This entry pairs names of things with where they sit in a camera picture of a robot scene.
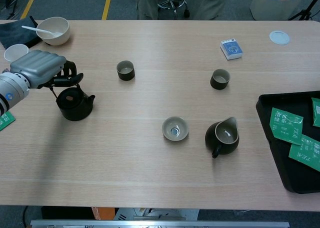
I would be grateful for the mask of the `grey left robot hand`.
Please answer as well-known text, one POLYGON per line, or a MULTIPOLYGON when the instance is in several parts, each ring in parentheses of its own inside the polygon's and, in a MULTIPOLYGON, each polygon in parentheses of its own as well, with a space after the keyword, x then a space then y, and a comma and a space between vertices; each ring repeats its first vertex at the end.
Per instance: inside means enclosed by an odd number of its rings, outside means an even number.
POLYGON ((81 82, 74 62, 47 51, 33 50, 10 64, 10 72, 24 76, 31 89, 72 87, 81 82))

